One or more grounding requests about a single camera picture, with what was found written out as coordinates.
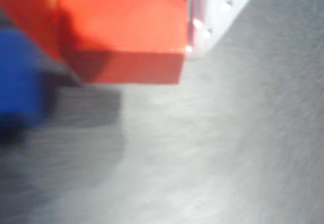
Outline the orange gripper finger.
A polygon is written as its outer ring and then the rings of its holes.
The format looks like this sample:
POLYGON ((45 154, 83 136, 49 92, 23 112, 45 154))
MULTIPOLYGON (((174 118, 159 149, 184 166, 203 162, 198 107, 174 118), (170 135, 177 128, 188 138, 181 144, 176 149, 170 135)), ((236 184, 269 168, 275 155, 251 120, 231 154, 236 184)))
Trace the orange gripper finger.
POLYGON ((61 0, 1 0, 5 15, 51 58, 64 62, 61 0))

